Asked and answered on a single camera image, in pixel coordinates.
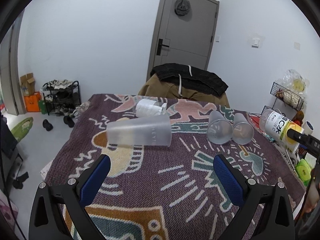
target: bottle label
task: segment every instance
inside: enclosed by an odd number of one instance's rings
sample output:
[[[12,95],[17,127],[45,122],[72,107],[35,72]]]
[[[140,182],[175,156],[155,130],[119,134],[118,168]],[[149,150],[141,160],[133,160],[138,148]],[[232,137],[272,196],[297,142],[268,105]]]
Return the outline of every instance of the bottle label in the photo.
[[[268,135],[278,142],[282,142],[284,147],[291,153],[294,153],[299,143],[287,136],[287,131],[294,129],[299,133],[304,133],[304,129],[292,122],[282,114],[273,111],[266,122],[265,130]]]

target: brown jacket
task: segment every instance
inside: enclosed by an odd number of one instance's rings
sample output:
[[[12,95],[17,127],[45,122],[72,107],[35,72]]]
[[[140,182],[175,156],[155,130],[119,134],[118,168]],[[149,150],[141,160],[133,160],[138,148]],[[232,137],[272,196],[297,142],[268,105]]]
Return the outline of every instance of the brown jacket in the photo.
[[[148,97],[161,97],[161,98],[181,98],[178,91],[179,91],[179,86],[172,83],[162,82],[159,80],[158,76],[154,74],[143,85],[138,95],[148,96]],[[206,95],[196,90],[186,89],[182,86],[181,94],[183,98],[186,98],[186,99],[214,103],[215,105],[226,106],[228,108],[230,107],[226,93],[223,93],[223,95],[220,98],[217,98],[213,95]]]

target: plastic bottle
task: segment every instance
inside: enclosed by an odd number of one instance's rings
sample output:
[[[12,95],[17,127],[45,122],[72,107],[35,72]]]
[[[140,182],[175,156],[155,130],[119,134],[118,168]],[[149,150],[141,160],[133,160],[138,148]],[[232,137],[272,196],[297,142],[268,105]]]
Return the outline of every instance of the plastic bottle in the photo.
[[[304,129],[272,109],[265,110],[259,121],[260,129],[270,135],[277,142],[281,143],[285,149],[294,153],[299,143],[287,136],[289,129],[294,129],[299,133],[304,133]]]

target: green package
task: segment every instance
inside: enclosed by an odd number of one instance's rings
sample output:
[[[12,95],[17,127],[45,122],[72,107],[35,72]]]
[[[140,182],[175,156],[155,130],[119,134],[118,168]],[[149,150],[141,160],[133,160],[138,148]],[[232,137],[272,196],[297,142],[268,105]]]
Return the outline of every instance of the green package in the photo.
[[[38,101],[38,105],[39,105],[41,113],[42,114],[46,114],[47,113],[47,107],[45,106],[45,101],[44,100]]]
[[[299,178],[303,181],[303,184],[305,186],[308,186],[311,180],[311,167],[306,162],[306,160],[302,159],[301,161],[299,161],[295,169]]]

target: bed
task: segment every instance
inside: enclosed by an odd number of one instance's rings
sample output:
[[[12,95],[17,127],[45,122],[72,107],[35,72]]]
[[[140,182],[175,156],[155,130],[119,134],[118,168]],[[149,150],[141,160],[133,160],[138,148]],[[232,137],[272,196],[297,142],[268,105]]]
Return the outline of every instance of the bed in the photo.
[[[206,102],[152,98],[168,104],[171,146],[109,145],[108,122],[135,118],[132,108],[141,98],[145,97],[93,95],[45,178],[49,185],[64,184],[79,177],[100,154],[109,155],[111,171],[93,204],[86,207],[107,239],[217,239],[237,212],[213,171],[217,154],[260,184],[284,182],[292,210],[297,208],[305,188],[290,162],[258,127],[253,125],[254,138],[246,146],[207,141],[211,111],[220,111],[230,122],[235,113],[243,113],[253,122],[248,113]],[[260,204],[244,239],[251,237],[262,208]],[[73,238],[80,239],[65,210],[64,217]]]

